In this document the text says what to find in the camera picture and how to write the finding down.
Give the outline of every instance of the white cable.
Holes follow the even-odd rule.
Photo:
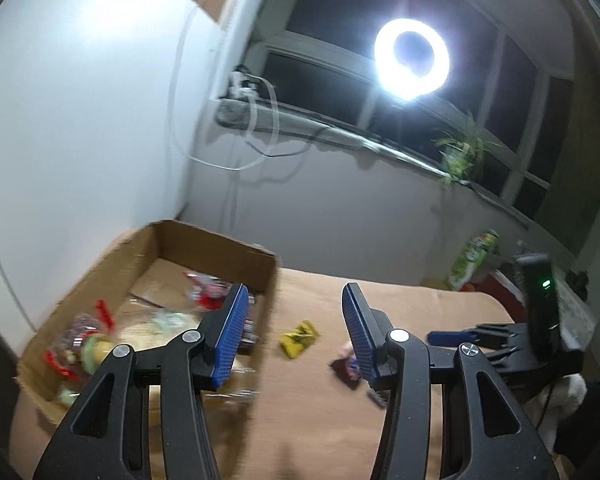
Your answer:
[[[195,6],[191,10],[189,15],[187,16],[187,19],[185,20],[184,26],[182,27],[180,37],[178,38],[178,45],[176,48],[175,60],[173,62],[173,72],[171,73],[171,80],[170,80],[170,84],[169,84],[169,92],[168,92],[168,97],[167,97],[167,130],[169,133],[170,140],[173,143],[173,145],[176,147],[176,150],[180,153],[180,155],[188,158],[189,160],[193,160],[194,162],[198,162],[200,164],[204,164],[205,166],[209,166],[212,168],[218,168],[220,170],[227,170],[227,171],[248,170],[249,168],[253,168],[254,166],[257,166],[258,164],[260,164],[261,162],[266,160],[267,156],[270,154],[270,150],[278,142],[278,134],[280,132],[280,113],[278,111],[278,99],[276,97],[276,91],[273,88],[273,85],[271,85],[271,83],[269,81],[267,81],[266,79],[257,77],[257,76],[253,76],[254,78],[262,81],[267,86],[267,91],[269,92],[269,100],[271,102],[273,128],[272,128],[272,133],[271,133],[271,139],[270,139],[266,149],[264,150],[265,154],[261,155],[259,158],[257,158],[253,162],[246,164],[244,166],[241,166],[239,168],[229,168],[227,166],[220,166],[218,164],[212,164],[211,162],[207,162],[206,160],[201,160],[201,159],[191,155],[190,153],[188,153],[187,150],[184,149],[184,147],[180,143],[180,139],[177,137],[177,135],[175,133],[175,127],[173,124],[173,111],[175,108],[175,97],[176,97],[176,90],[178,88],[180,68],[182,66],[184,44],[186,42],[187,36],[189,35],[190,28],[193,23],[193,18],[195,17],[196,12],[198,11],[198,8],[202,6],[204,1],[205,0],[200,0],[199,5]],[[256,123],[257,123],[257,119],[258,119],[258,107],[255,102],[255,99],[252,96],[248,96],[248,99],[250,102],[250,108],[249,108],[250,118],[249,118],[249,124],[247,126],[247,130],[245,131],[245,136],[249,136],[249,135],[253,134],[253,132],[255,131]]]

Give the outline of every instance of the plastic packaging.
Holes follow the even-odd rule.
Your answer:
[[[309,346],[314,344],[320,333],[306,319],[292,332],[282,334],[278,340],[280,346],[290,358],[297,358]]]
[[[80,382],[104,360],[115,346],[110,334],[115,327],[104,301],[96,305],[98,318],[78,314],[45,351],[44,358],[63,377]]]
[[[201,272],[183,272],[183,275],[192,283],[187,296],[202,310],[220,308],[232,286],[229,282]],[[249,294],[249,306],[254,302],[253,295]]]
[[[255,325],[251,319],[247,319],[244,322],[244,329],[242,329],[242,337],[240,338],[238,353],[250,355],[257,342],[258,335],[255,332]]]
[[[198,328],[202,314],[176,312],[128,298],[117,316],[118,339],[141,351],[166,345],[186,330]]]
[[[350,340],[342,346],[338,352],[338,358],[331,362],[330,367],[336,377],[352,390],[355,390],[360,384],[362,375]]]
[[[58,394],[56,395],[56,400],[63,406],[70,408],[79,395],[80,393],[75,390],[75,385],[69,382],[61,384]]]

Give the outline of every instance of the black device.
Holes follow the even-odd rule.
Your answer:
[[[529,341],[540,359],[560,350],[560,318],[554,273],[547,254],[514,256],[516,286],[528,311]]]

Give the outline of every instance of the black clamp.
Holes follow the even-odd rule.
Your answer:
[[[443,393],[441,478],[557,480],[536,429],[478,346],[425,345],[369,307],[356,283],[343,290],[342,312],[363,378],[391,391],[372,480],[425,477],[432,384]]]
[[[34,480],[150,480],[152,384],[160,384],[167,479],[218,480],[200,391],[215,391],[229,377],[248,309],[247,288],[234,285],[220,309],[167,345],[139,352],[116,346],[58,426]]]

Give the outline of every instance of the blue handle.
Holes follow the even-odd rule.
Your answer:
[[[248,313],[249,291],[247,287],[240,285],[240,290],[234,297],[229,314],[215,344],[215,362],[211,381],[216,388],[222,386],[222,383],[229,378]]]
[[[378,341],[374,341],[374,336],[377,338],[379,335],[379,329],[356,283],[349,283],[342,291],[342,314],[356,353],[360,374],[373,387],[380,376],[376,353]],[[372,332],[374,329],[378,330],[378,334]]]
[[[460,346],[462,343],[475,343],[477,338],[470,330],[461,332],[433,331],[427,334],[427,343],[433,346]]]

